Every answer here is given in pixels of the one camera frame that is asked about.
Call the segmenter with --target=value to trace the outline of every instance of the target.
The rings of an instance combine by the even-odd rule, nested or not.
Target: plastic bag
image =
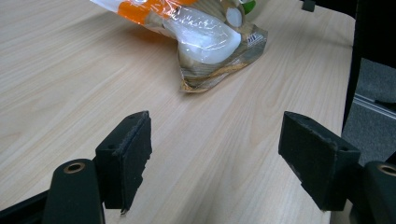
[[[248,0],[91,1],[175,38],[183,91],[209,90],[256,61],[265,48],[267,32],[246,21],[242,3]]]

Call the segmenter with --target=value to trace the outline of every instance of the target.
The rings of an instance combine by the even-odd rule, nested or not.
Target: wooden table
[[[341,132],[354,20],[259,1],[264,54],[205,93],[179,91],[177,42],[90,1],[0,2],[0,209],[92,159],[148,110],[153,153],[131,211],[107,223],[328,223],[277,154],[285,110]]]

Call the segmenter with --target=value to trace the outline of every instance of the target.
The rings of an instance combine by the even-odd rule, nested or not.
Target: snack package
[[[178,41],[181,89],[201,92],[256,61],[267,32],[246,21],[252,0],[91,0]]]

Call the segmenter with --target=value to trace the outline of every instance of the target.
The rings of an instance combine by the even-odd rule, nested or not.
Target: plastic packaging
[[[92,1],[175,38],[183,91],[209,90],[256,61],[265,48],[267,32],[245,18],[255,4],[251,0]]]

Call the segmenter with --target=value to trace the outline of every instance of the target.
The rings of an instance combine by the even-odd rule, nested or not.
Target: green object
[[[242,4],[242,7],[244,7],[245,10],[245,15],[247,15],[249,12],[253,10],[253,8],[256,6],[256,1],[250,1],[248,3]]]

